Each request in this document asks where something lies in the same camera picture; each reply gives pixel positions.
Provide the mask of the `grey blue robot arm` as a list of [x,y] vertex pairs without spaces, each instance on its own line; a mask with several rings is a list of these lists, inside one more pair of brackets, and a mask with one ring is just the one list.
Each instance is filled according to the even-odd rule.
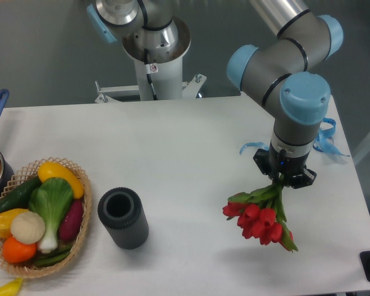
[[[253,1],[252,6],[277,41],[267,49],[240,47],[226,74],[274,118],[269,149],[254,156],[260,171],[274,183],[309,186],[316,173],[306,160],[331,96],[326,80],[310,69],[340,48],[343,30],[335,18],[315,16],[303,1]],[[134,61],[142,100],[185,97],[183,56],[191,37],[171,1],[92,1],[87,13],[108,43],[122,41]]]

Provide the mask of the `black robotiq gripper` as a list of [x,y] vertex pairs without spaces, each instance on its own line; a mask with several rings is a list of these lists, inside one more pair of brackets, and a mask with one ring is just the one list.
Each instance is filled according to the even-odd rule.
[[274,148],[258,149],[253,160],[263,175],[267,175],[273,184],[299,189],[311,186],[317,174],[306,167],[309,153],[301,157],[290,157],[288,151]]

